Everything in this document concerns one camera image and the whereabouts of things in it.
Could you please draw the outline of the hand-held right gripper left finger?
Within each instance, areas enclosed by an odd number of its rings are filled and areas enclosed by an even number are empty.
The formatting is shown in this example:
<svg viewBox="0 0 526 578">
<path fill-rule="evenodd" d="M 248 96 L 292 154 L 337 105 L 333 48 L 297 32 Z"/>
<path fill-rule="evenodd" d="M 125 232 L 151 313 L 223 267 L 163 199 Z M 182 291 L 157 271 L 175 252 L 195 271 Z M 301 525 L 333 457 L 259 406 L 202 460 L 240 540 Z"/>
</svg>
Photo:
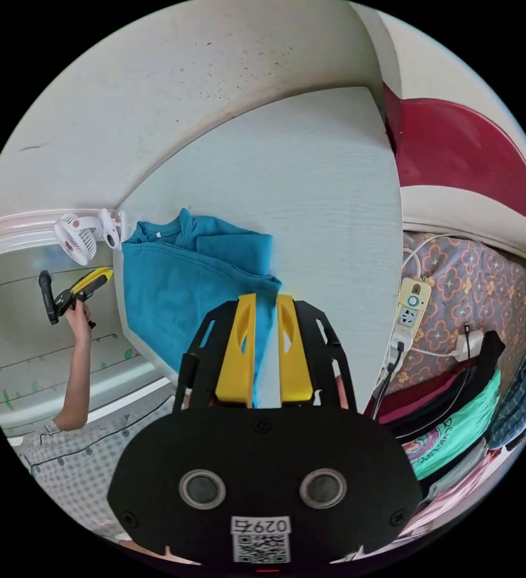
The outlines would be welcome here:
<svg viewBox="0 0 526 578">
<path fill-rule="evenodd" d="M 256 295 L 239 297 L 215 395 L 219 403 L 251 403 L 254 389 Z"/>
</svg>

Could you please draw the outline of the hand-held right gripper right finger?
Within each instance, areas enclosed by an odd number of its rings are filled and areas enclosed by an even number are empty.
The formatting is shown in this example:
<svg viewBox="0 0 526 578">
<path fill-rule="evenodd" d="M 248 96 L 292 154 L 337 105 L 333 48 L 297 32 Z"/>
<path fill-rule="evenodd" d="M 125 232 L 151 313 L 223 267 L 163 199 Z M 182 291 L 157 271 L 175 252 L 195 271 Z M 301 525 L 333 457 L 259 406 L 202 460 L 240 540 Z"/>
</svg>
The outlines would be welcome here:
<svg viewBox="0 0 526 578">
<path fill-rule="evenodd" d="M 310 403 L 313 385 L 292 296 L 277 296 L 278 361 L 282 403 Z"/>
</svg>

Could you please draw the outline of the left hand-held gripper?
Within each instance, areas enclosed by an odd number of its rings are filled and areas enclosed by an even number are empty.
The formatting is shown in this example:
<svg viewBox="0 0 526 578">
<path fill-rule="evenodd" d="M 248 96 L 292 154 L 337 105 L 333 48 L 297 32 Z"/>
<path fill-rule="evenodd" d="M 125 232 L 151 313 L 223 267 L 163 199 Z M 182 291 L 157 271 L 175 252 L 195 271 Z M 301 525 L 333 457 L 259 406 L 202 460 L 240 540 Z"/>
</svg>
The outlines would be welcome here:
<svg viewBox="0 0 526 578">
<path fill-rule="evenodd" d="M 111 267 L 97 267 L 82 277 L 71 289 L 64 290 L 54 300 L 54 313 L 52 325 L 56 325 L 60 317 L 64 316 L 68 309 L 75 309 L 78 301 L 87 301 L 96 290 L 107 284 L 113 276 Z"/>
</svg>

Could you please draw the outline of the person's left hand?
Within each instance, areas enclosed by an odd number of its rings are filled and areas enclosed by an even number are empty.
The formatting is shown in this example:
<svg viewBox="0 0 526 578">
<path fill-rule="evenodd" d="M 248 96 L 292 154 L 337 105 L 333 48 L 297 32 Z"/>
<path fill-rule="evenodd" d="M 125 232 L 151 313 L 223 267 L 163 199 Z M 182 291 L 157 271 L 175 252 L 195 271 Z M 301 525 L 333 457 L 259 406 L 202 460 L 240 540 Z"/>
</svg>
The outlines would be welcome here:
<svg viewBox="0 0 526 578">
<path fill-rule="evenodd" d="M 70 307 L 64 314 L 68 325 L 76 341 L 91 339 L 90 322 L 92 321 L 88 307 L 81 301 L 77 300 L 73 307 Z"/>
</svg>

